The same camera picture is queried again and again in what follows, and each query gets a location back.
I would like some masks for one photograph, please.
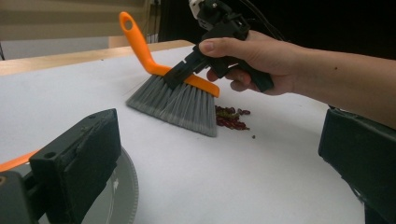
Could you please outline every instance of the gray bristles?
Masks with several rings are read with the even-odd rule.
[[[171,90],[162,77],[151,76],[126,104],[182,128],[211,137],[217,135],[213,96],[186,83]]]

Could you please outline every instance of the wooden table edge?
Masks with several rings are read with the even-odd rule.
[[[187,46],[192,46],[192,43],[186,40],[174,40],[148,44],[148,48],[151,52],[165,49],[176,49]],[[30,72],[76,63],[86,63],[96,60],[122,57],[133,54],[134,52],[132,51],[131,47],[121,47],[114,49],[97,49],[34,58],[5,60],[0,62],[0,76],[13,75],[23,72]]]

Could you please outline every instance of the hand broom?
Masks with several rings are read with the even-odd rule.
[[[219,97],[219,87],[192,74],[174,90],[170,89],[163,76],[171,67],[155,63],[139,27],[127,12],[120,13],[120,27],[139,62],[153,75],[126,104],[176,126],[207,136],[216,136],[214,97]]]

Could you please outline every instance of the orange part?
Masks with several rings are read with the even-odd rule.
[[[132,50],[136,54],[137,59],[148,73],[163,77],[172,69],[171,67],[155,63],[139,27],[132,16],[127,12],[120,13],[120,27],[128,39]],[[219,87],[201,77],[191,75],[184,80],[184,82],[202,91],[209,92],[215,97],[219,97]]]
[[[29,152],[23,156],[18,157],[17,159],[6,161],[5,163],[0,164],[0,172],[7,171],[17,166],[25,164],[26,162],[29,161],[29,158],[31,158],[35,153],[37,153],[37,151],[38,150]]]

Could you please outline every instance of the white table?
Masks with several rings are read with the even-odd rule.
[[[190,52],[153,57],[173,66]],[[219,128],[210,138],[127,107],[148,77],[133,55],[0,76],[0,163],[117,108],[139,180],[137,224],[364,223],[363,206],[318,155],[326,105],[293,94],[235,92],[224,78],[216,82],[216,105],[250,110],[242,117],[250,131]]]

